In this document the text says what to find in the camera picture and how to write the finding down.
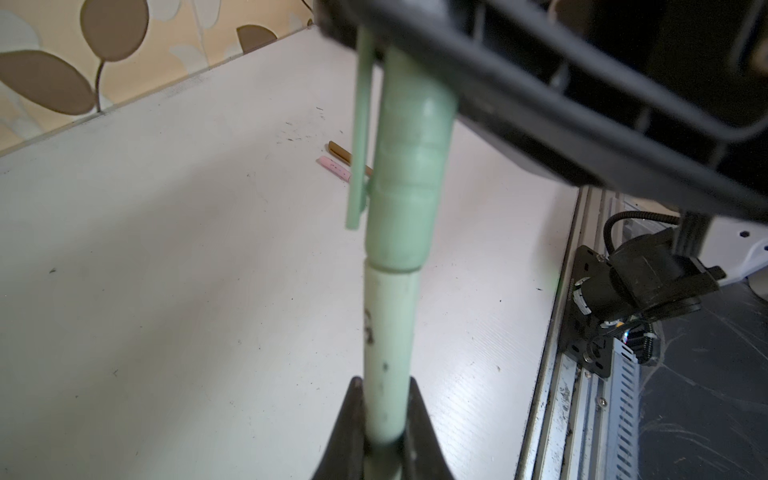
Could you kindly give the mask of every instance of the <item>black floor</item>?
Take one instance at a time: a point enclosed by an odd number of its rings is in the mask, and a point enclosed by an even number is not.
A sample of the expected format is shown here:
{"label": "black floor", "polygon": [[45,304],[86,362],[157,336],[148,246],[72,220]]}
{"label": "black floor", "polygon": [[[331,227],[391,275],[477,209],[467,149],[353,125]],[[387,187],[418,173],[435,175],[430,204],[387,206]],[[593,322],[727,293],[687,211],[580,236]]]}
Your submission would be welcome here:
{"label": "black floor", "polygon": [[641,373],[640,475],[768,479],[768,303],[746,283],[657,327]]}

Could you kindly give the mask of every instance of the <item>wall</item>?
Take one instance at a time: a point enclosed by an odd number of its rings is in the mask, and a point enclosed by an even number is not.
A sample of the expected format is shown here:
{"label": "wall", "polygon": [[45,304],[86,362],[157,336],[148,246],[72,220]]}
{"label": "wall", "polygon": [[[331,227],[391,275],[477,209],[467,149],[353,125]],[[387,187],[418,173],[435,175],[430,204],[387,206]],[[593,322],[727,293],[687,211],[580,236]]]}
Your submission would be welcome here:
{"label": "wall", "polygon": [[300,30],[302,0],[0,0],[0,154]]}

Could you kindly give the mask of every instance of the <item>black basket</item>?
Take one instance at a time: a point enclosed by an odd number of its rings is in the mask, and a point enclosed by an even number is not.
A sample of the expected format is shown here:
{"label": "black basket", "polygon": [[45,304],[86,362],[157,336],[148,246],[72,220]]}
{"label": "black basket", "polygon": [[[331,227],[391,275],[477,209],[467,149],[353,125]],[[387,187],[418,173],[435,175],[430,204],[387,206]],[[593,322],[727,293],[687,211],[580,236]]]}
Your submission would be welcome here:
{"label": "black basket", "polygon": [[317,0],[315,14],[345,45],[365,25],[427,65],[465,123],[539,173],[767,222],[764,3]]}

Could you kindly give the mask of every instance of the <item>white table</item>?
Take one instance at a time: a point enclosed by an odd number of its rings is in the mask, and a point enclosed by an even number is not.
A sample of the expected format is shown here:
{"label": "white table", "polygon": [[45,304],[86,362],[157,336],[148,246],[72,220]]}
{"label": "white table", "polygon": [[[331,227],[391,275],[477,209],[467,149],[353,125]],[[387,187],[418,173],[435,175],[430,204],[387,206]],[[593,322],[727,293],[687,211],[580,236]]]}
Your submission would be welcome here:
{"label": "white table", "polygon": [[[362,372],[363,232],[314,29],[0,158],[0,478],[309,478]],[[517,464],[577,191],[456,124],[413,374],[456,478]]]}

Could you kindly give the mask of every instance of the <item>pink marker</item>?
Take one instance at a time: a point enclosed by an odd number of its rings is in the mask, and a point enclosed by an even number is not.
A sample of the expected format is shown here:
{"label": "pink marker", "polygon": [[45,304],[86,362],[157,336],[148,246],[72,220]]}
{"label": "pink marker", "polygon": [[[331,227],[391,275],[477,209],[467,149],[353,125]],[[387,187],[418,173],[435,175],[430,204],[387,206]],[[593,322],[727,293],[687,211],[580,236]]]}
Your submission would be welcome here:
{"label": "pink marker", "polygon": [[346,183],[349,183],[349,177],[352,175],[352,172],[342,167],[335,161],[328,157],[320,157],[317,159],[317,163],[323,165],[325,168],[333,172],[333,174],[338,178],[344,180]]}

